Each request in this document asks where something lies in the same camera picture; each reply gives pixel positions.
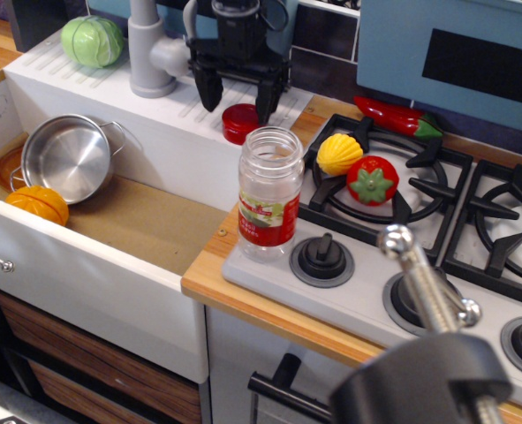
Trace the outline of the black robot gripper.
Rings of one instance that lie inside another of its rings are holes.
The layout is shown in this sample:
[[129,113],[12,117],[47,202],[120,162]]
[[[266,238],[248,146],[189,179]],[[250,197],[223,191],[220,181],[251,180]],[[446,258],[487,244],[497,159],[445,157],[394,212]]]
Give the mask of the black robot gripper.
[[[199,7],[213,13],[217,33],[198,35]],[[290,15],[282,1],[189,1],[185,5],[186,44],[200,100],[212,112],[223,94],[223,78],[257,85],[255,107],[260,125],[276,111],[288,85],[288,60],[269,46],[268,33],[286,29]]]

